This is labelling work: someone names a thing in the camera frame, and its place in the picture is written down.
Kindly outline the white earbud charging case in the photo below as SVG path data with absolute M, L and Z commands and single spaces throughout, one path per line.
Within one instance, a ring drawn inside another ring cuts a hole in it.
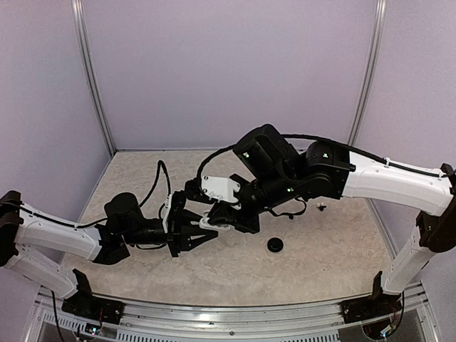
M 210 224 L 209 223 L 209 210 L 206 210 L 202 213 L 202 216 L 203 216 L 203 219 L 201 219 L 200 223 L 199 223 L 199 227 L 201 229 L 210 229 L 210 230 L 217 230 L 217 231 L 221 231 L 221 230 L 218 230 L 216 227 L 215 227 L 215 224 Z

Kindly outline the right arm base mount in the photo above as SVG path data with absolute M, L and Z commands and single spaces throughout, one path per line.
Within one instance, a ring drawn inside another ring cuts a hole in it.
M 402 304 L 399 296 L 364 296 L 342 301 L 340 304 L 345 324 L 365 321 L 400 311 Z

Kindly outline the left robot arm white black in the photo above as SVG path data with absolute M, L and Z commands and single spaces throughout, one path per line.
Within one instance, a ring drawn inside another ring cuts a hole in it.
M 201 217 L 177 204 L 163 218 L 146 218 L 137 197 L 116 195 L 105 205 L 106 217 L 79 224 L 46 216 L 23 203 L 20 192 L 1 197 L 1 267 L 15 271 L 52 290 L 86 317 L 94 316 L 100 302 L 91 294 L 86 276 L 66 271 L 37 251 L 37 247 L 76 255 L 95 264 L 113 265 L 128 258 L 129 246 L 166 246 L 173 257 L 217 238 L 214 230 L 199 226 Z

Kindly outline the white earbud with black tip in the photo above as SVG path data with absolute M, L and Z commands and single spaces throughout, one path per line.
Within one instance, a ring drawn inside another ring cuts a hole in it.
M 317 207 L 320 211 L 324 211 L 325 208 L 326 208 L 326 205 L 325 205 L 324 203 L 317 202 L 317 203 L 316 203 L 316 207 Z

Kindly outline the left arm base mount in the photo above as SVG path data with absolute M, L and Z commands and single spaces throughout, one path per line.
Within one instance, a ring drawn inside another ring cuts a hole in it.
M 75 316 L 118 325 L 124 312 L 122 301 L 75 294 L 63 301 L 61 309 Z

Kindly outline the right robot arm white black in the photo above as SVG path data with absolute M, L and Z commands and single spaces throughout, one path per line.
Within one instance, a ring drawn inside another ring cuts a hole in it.
M 197 173 L 200 192 L 214 201 L 207 217 L 214 226 L 227 224 L 257 233 L 262 212 L 293 199 L 366 198 L 419 210 L 408 243 L 364 301 L 371 316 L 389 308 L 392 296 L 399 295 L 436 254 L 455 246 L 455 171 L 449 165 L 415 167 L 316 136 L 310 137 L 305 152 L 298 152 L 290 136 L 270 124 L 248 132 L 230 150 L 254 179 Z

